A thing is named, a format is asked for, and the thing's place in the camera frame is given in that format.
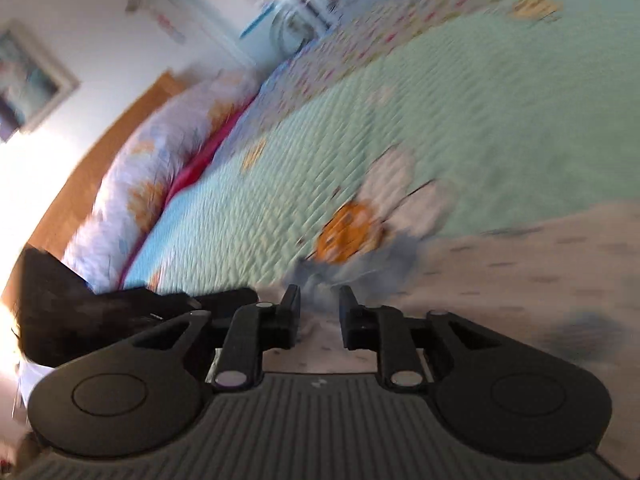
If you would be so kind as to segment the white patterned baby garment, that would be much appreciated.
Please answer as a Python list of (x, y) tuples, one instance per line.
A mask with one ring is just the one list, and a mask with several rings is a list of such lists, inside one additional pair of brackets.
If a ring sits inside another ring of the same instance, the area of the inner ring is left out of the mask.
[(638, 477), (638, 203), (435, 240), (387, 302), (410, 316), (454, 312), (590, 370), (613, 400), (599, 452)]

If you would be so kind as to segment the wooden headboard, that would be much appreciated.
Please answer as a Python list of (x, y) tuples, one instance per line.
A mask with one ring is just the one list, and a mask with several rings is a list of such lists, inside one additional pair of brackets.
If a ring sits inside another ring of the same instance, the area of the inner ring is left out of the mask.
[(117, 153), (141, 124), (186, 88), (186, 82), (170, 70), (162, 73), (81, 159), (27, 244), (61, 259), (67, 244), (92, 211), (103, 177)]

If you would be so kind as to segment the magenta bed sheet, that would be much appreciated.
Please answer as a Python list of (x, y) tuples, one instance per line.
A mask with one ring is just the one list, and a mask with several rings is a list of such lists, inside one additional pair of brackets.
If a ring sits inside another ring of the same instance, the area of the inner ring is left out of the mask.
[(224, 142), (232, 133), (233, 128), (238, 123), (245, 111), (252, 105), (255, 97), (246, 99), (240, 105), (232, 107), (227, 105), (226, 110), (222, 113), (221, 118), (212, 120), (212, 128), (209, 130), (208, 137), (203, 145), (179, 168), (176, 174), (169, 179), (169, 185), (160, 200), (160, 206), (157, 213), (150, 221), (149, 225), (143, 230), (142, 235), (136, 241), (134, 249), (126, 261), (122, 273), (119, 275), (118, 288), (125, 289), (128, 285), (144, 285), (150, 289), (157, 291), (163, 276), (170, 267), (171, 261), (175, 259), (173, 254), (163, 256), (152, 265), (152, 270), (144, 280), (134, 281), (130, 278), (131, 269), (136, 265), (136, 261), (142, 252), (145, 252), (145, 246), (149, 245), (149, 237), (152, 235), (157, 222), (162, 220), (163, 214), (169, 204), (177, 195), (184, 192), (187, 188), (194, 185), (201, 179), (209, 164), (213, 161), (216, 151), (218, 151)]

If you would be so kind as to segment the floral long pillow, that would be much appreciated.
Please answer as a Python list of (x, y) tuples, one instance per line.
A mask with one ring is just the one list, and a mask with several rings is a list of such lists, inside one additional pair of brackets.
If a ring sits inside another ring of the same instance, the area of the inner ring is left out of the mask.
[(107, 169), (62, 263), (96, 292), (116, 289), (160, 218), (178, 173), (258, 89), (251, 70), (223, 70), (173, 96), (146, 118)]

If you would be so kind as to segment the mint green bee quilt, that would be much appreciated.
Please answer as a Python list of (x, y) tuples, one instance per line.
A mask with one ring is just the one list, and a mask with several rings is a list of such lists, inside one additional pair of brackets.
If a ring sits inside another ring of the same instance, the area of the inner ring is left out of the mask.
[(267, 284), (327, 240), (339, 210), (366, 210), (394, 226), (423, 185), (450, 187), (454, 210), (442, 236), (460, 238), (576, 214), (639, 196), (639, 69), (634, 117), (616, 128), (570, 132), (465, 130), (421, 125), (401, 113), (372, 115), (294, 136), (288, 124), (241, 158), (209, 164), (157, 222), (130, 278), (144, 280), (163, 256), (175, 259), (159, 289), (204, 292)]

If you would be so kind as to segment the electric fan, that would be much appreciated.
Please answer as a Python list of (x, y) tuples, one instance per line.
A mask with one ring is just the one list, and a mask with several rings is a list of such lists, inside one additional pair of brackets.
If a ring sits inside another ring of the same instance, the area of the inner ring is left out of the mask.
[(282, 58), (288, 58), (316, 40), (318, 32), (298, 11), (282, 6), (272, 21), (269, 37)]

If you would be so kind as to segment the framed wall picture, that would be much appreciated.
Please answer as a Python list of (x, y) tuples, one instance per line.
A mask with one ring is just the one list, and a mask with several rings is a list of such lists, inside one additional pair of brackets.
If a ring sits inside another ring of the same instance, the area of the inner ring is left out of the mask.
[(34, 131), (78, 86), (78, 79), (22, 22), (1, 26), (2, 143)]

